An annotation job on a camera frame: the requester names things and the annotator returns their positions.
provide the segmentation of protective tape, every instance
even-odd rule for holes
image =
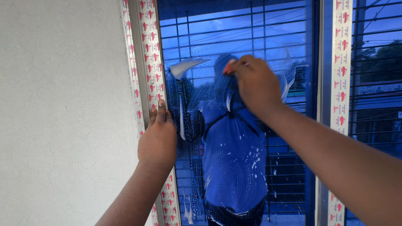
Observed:
[[[139,9],[138,15],[141,32],[141,44],[143,46],[144,61],[146,67],[146,84],[148,92],[143,95],[148,95],[148,104],[150,108],[158,106],[159,99],[165,99],[165,85],[163,79],[163,68],[160,54],[158,21],[155,14],[155,1],[136,1],[137,8]],[[131,36],[131,23],[129,11],[127,7],[127,0],[122,0],[122,13],[123,22],[125,27],[128,60],[130,66],[130,73],[132,76],[133,95],[135,99],[135,111],[137,113],[137,127],[138,134],[141,136],[144,133],[144,120],[141,119],[142,107],[139,93],[137,70],[135,65],[133,39]],[[179,226],[179,207],[178,197],[176,192],[176,181],[174,176],[174,169],[170,172],[165,184],[161,190],[162,210],[164,215],[164,222],[166,226]],[[158,226],[158,215],[155,205],[151,210],[152,225]]]
[[[351,71],[352,13],[349,0],[335,0],[332,49],[331,129],[348,135]],[[328,193],[328,226],[345,225],[345,206],[330,191]]]

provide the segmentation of white wall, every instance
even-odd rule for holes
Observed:
[[[133,173],[120,5],[0,3],[1,225],[93,225]]]

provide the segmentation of window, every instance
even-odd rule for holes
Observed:
[[[402,2],[353,2],[349,136],[402,158]],[[364,225],[350,211],[347,226]]]
[[[263,58],[278,74],[286,67],[284,63],[301,65],[295,67],[295,81],[287,94],[286,103],[298,112],[314,117],[313,34],[306,32],[313,30],[312,10],[306,6],[306,1],[274,2],[188,0],[173,4],[166,0],[158,1],[171,111],[179,114],[181,102],[177,100],[182,99],[183,105],[189,105],[191,93],[213,80],[213,66],[218,57],[231,53],[237,58],[246,54]],[[289,55],[281,53],[283,46],[290,50]],[[184,80],[171,80],[168,67],[188,57],[205,57],[211,61],[191,68],[184,75]],[[191,135],[191,139],[178,139],[176,179],[181,220],[182,225],[207,225],[202,165],[205,144],[199,134]],[[313,174],[275,134],[267,133],[264,147],[267,153],[265,177],[268,192],[261,225],[312,225]]]

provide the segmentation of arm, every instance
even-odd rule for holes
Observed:
[[[278,79],[263,60],[244,56],[231,66],[249,109],[278,133],[356,216],[368,226],[400,224],[401,160],[283,104]]]
[[[151,109],[150,124],[138,142],[138,165],[116,200],[96,225],[144,225],[158,193],[173,168],[176,126],[165,102]]]

